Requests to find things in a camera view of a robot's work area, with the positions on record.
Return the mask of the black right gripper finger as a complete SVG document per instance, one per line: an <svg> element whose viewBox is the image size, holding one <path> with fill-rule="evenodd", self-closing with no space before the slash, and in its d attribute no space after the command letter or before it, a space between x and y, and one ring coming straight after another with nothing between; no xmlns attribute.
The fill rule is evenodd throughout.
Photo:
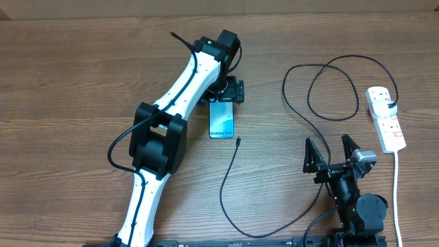
<svg viewBox="0 0 439 247"><path fill-rule="evenodd" d="M345 159L348 160L351 158L353 152L360 147L354 142L348 134L342 135L342 143L344 148Z"/></svg>
<svg viewBox="0 0 439 247"><path fill-rule="evenodd" d="M325 165L326 161L319 149L310 138L307 138L305 140L305 159L302 171L304 173L316 173Z"/></svg>

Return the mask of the Samsung Galaxy smartphone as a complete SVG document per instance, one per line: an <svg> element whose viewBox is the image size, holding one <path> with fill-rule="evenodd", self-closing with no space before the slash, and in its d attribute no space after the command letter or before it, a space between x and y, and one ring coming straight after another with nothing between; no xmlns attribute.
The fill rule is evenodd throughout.
<svg viewBox="0 0 439 247"><path fill-rule="evenodd" d="M209 137L231 139L235 136L234 108L232 102L209 103Z"/></svg>

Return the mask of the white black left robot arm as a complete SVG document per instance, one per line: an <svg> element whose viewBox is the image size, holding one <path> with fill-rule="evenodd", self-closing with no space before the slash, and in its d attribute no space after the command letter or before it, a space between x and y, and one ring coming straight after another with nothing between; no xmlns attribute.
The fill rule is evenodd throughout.
<svg viewBox="0 0 439 247"><path fill-rule="evenodd" d="M109 246L149 246L154 220L166 182L186 153L188 118L198 104L208 104L210 136L231 138L234 104L244 102L244 83L231 75L242 56L238 36L223 30L215 40L203 36L185 44L191 53L174 85L153 104L141 103L131 128L110 145L131 136L129 155L134 185L125 222Z"/></svg>

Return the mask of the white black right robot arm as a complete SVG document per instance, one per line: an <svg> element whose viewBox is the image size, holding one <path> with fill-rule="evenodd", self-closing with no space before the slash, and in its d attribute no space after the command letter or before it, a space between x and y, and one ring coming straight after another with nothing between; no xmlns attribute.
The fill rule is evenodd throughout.
<svg viewBox="0 0 439 247"><path fill-rule="evenodd" d="M357 184L375 166L377 155L360 148L347 134L342 135L342 143L345 161L328 164L315 143L310 138L305 141L302 170L316 175L315 184L329 186L335 206L307 227L302 243L307 244L309 231L318 221L336 212L341 227L330 229L318 246L386 246L379 233L383 231L388 202L377 194L361 194Z"/></svg>

